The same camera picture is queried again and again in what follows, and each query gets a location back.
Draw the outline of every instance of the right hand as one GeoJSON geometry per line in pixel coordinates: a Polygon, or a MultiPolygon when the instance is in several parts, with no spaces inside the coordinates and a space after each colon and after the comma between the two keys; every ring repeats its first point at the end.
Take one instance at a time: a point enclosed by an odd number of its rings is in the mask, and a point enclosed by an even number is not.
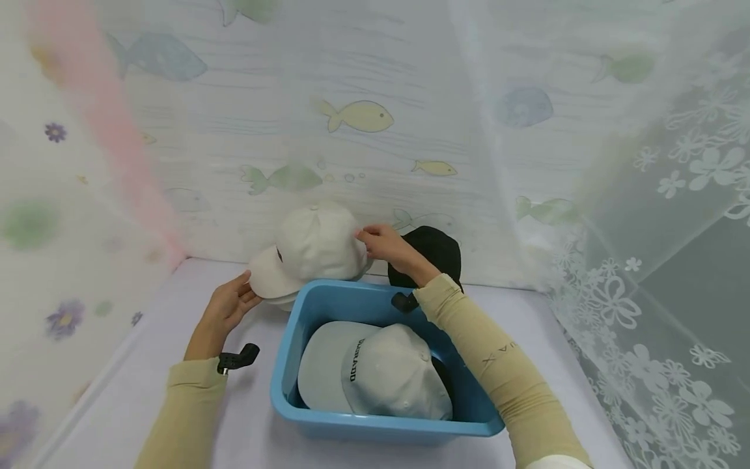
{"type": "Polygon", "coordinates": [[[440,275],[440,271],[404,241],[390,225],[373,224],[364,227],[355,237],[367,246],[369,258],[384,260],[397,271],[411,277],[420,287],[440,275]]]}

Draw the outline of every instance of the white baseball cap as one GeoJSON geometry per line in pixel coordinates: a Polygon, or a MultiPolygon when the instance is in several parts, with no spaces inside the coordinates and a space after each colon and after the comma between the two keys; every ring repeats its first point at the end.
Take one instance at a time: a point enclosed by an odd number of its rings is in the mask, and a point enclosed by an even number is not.
{"type": "Polygon", "coordinates": [[[448,420],[453,405],[427,343],[408,326],[334,321],[304,349],[299,395],[313,410],[448,420]]]}
{"type": "Polygon", "coordinates": [[[293,295],[316,278],[352,280],[371,263],[357,241],[354,215],[334,202],[289,213],[276,229],[276,243],[250,261],[253,291],[261,298],[293,295]]]}

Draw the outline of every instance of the left hand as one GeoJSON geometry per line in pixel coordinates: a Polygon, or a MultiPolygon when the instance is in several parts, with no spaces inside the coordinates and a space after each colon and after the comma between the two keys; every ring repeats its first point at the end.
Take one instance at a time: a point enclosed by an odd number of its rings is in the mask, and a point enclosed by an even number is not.
{"type": "Polygon", "coordinates": [[[250,271],[246,270],[239,277],[214,290],[187,345],[185,361],[219,356],[232,329],[237,327],[249,310],[263,300],[248,283],[250,275],[250,271]]]}

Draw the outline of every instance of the blue fish print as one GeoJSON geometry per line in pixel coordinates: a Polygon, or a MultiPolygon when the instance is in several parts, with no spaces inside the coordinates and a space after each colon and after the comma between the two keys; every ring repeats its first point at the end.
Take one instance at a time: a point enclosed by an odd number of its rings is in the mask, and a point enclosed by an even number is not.
{"type": "Polygon", "coordinates": [[[497,104],[497,120],[511,128],[524,128],[552,117],[552,101],[542,89],[519,88],[503,96],[497,104]]]}
{"type": "Polygon", "coordinates": [[[110,34],[106,38],[117,57],[121,78],[125,77],[131,64],[173,82],[190,81],[209,69],[188,46],[172,35],[145,32],[130,49],[125,49],[110,34]]]}

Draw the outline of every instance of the beige arm sleeve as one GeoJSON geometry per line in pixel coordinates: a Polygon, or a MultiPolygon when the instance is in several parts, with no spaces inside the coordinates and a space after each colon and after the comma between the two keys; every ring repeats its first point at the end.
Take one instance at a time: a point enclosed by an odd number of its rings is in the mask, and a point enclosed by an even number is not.
{"type": "Polygon", "coordinates": [[[209,469],[216,418],[227,388],[219,359],[181,362],[169,370],[166,400],[135,469],[209,469]]]}
{"type": "Polygon", "coordinates": [[[571,456],[591,467],[563,406],[529,357],[450,277],[442,274],[414,294],[495,404],[518,469],[549,455],[571,456]]]}

